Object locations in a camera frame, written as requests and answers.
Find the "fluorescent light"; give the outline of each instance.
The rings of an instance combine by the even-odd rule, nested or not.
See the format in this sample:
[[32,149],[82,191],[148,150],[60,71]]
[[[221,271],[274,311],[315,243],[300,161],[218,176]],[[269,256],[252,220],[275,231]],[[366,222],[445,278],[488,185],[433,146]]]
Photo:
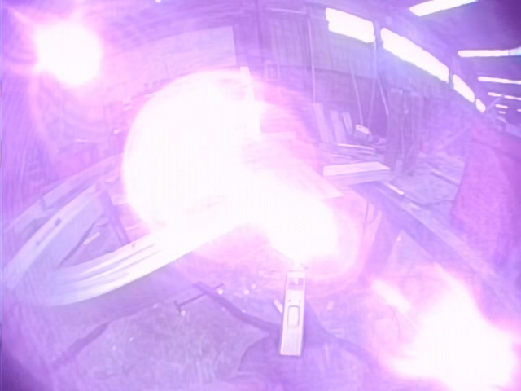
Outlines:
[[458,76],[453,75],[454,89],[469,102],[475,101],[474,91]]
[[430,2],[422,2],[410,8],[410,11],[416,16],[425,16],[434,14],[439,11],[449,10],[477,2],[477,0],[431,0]]
[[329,31],[332,33],[342,34],[366,43],[375,40],[374,25],[370,20],[332,8],[326,9],[326,19],[329,22]]
[[480,99],[475,100],[475,108],[479,110],[479,112],[485,112],[487,110],[487,107],[481,102]]
[[429,72],[441,81],[449,81],[449,67],[441,63],[434,55],[389,29],[382,29],[381,34],[385,50],[390,51],[399,59]]
[[521,47],[505,51],[459,51],[460,57],[511,57],[521,55]]
[[519,96],[503,95],[503,94],[498,94],[497,92],[489,92],[488,96],[493,96],[494,98],[504,98],[504,99],[509,99],[509,100],[521,101],[521,98]]
[[485,81],[487,83],[515,84],[517,86],[521,86],[521,80],[502,79],[500,77],[479,76],[478,80]]

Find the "walkie-talkie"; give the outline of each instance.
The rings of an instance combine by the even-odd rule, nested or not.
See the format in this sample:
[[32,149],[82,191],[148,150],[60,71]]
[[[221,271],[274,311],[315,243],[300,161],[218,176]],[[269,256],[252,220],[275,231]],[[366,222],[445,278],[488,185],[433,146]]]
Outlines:
[[279,353],[300,356],[304,339],[305,273],[293,270],[286,275],[284,312]]

